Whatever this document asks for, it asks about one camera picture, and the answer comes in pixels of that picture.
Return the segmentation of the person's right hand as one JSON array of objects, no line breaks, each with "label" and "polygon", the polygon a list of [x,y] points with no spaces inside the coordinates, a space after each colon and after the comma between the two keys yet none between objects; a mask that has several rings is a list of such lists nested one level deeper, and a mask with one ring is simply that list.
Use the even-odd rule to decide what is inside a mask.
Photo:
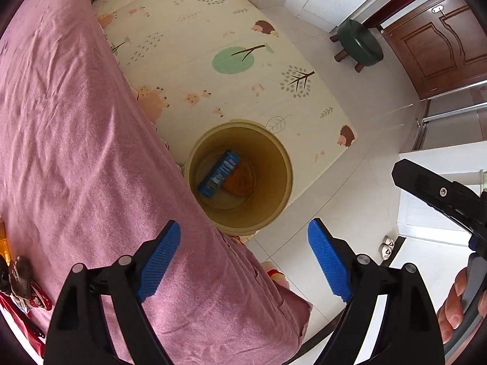
[{"label": "person's right hand", "polygon": [[464,268],[457,274],[455,282],[447,295],[447,299],[437,313],[443,344],[451,339],[454,330],[463,321],[464,312],[461,304],[461,296],[466,290],[466,271],[467,268]]}]

